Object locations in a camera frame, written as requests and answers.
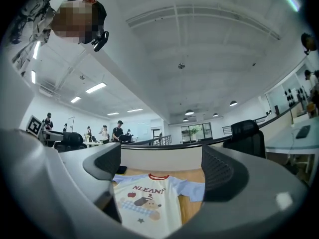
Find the window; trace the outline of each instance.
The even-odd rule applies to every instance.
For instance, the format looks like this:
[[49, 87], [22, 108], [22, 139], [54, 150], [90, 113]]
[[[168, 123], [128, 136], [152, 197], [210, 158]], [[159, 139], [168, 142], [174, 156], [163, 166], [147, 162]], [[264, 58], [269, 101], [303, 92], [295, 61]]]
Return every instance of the window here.
[[213, 139], [210, 123], [182, 126], [180, 129], [183, 143]]

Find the white desk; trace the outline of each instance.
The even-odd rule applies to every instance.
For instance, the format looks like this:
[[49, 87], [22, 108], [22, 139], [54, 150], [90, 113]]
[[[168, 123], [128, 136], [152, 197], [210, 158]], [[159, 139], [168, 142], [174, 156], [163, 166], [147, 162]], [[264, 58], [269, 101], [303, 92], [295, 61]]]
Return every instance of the white desk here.
[[86, 145], [92, 145], [92, 146], [103, 145], [102, 142], [88, 142], [88, 141], [84, 141], [83, 143], [86, 144]]
[[[298, 129], [310, 125], [310, 131], [306, 138], [296, 139]], [[314, 167], [309, 179], [312, 184], [317, 172], [319, 162], [319, 117], [304, 120], [281, 130], [265, 143], [266, 151], [285, 154], [314, 154]]]

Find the white shirt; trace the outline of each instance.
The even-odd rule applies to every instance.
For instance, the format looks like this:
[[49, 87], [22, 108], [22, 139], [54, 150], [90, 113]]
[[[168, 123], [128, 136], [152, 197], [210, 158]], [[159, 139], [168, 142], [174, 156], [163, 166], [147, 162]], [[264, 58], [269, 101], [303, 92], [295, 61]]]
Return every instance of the white shirt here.
[[51, 33], [48, 26], [55, 14], [50, 1], [28, 0], [3, 37], [4, 51], [22, 75], [33, 57], [36, 43], [48, 42]]
[[311, 88], [314, 88], [315, 85], [318, 84], [318, 78], [314, 74], [311, 74], [309, 80], [310, 80]]
[[99, 133], [102, 134], [102, 140], [106, 141], [107, 139], [109, 139], [109, 133], [107, 130], [101, 130]]
[[201, 202], [204, 183], [151, 174], [115, 175], [115, 198], [122, 225], [150, 238], [164, 238], [182, 225], [179, 195]]

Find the black hair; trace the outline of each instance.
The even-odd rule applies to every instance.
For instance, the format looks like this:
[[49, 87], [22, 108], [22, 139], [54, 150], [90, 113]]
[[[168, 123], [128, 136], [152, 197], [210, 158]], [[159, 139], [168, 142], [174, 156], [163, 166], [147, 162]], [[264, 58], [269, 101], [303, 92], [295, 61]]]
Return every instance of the black hair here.
[[305, 76], [309, 76], [311, 74], [311, 72], [307, 69], [305, 70]]
[[103, 31], [104, 20], [105, 20], [105, 18], [107, 16], [105, 8], [98, 1], [96, 1], [96, 3], [94, 3], [94, 4], [92, 4], [92, 7], [97, 9], [98, 22], [97, 22], [97, 25], [96, 24], [92, 25], [91, 32], [86, 33], [85, 41], [83, 41], [82, 43], [89, 43], [89, 42], [92, 41], [92, 39], [95, 39], [94, 36], [92, 37], [92, 32], [96, 32], [98, 35], [100, 35], [101, 32]]
[[302, 45], [307, 49], [306, 44], [307, 44], [307, 39], [310, 38], [311, 35], [307, 34], [307, 33], [303, 33], [301, 35], [301, 43]]

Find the railing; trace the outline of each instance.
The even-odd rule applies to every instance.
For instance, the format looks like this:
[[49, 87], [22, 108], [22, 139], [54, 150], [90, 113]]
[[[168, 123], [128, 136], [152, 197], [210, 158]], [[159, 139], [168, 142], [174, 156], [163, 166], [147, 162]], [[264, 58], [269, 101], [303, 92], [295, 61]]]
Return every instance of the railing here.
[[[286, 113], [290, 113], [291, 119], [293, 119], [293, 115], [292, 115], [291, 110], [294, 109], [298, 104], [299, 104], [299, 102], [295, 103], [293, 106], [291, 106], [289, 109], [284, 111], [282, 114], [280, 114], [280, 115], [278, 115], [278, 116], [276, 116], [276, 117], [274, 117], [274, 118], [272, 118], [272, 119], [270, 119], [268, 121], [265, 121], [262, 124], [259, 124], [258, 127], [259, 128], [263, 128], [263, 127], [275, 122], [276, 120], [278, 120], [279, 118], [284, 116]], [[207, 144], [207, 145], [220, 144], [220, 143], [222, 143], [222, 142], [224, 142], [225, 140], [228, 140], [228, 139], [231, 139], [230, 135], [227, 135], [225, 137], [218, 138], [218, 139], [209, 139], [209, 140], [205, 140], [205, 141], [186, 143], [186, 144], [174, 144], [174, 145], [170, 145], [170, 146], [148, 146], [148, 144], [143, 146], [143, 145], [141, 145], [141, 143], [143, 143], [143, 142], [135, 142], [135, 143], [131, 143], [131, 144], [124, 144], [121, 147], [122, 147], [122, 149], [131, 149], [131, 150], [188, 149], [188, 148], [202, 147], [205, 144]]]
[[138, 146], [162, 146], [171, 144], [171, 135], [157, 137], [151, 140], [138, 141], [126, 144], [126, 146], [138, 145]]
[[[258, 119], [253, 119], [254, 122], [256, 122], [257, 125], [261, 125], [266, 121], [267, 116], [260, 117]], [[231, 134], [231, 126], [223, 126], [223, 133], [225, 134]]]

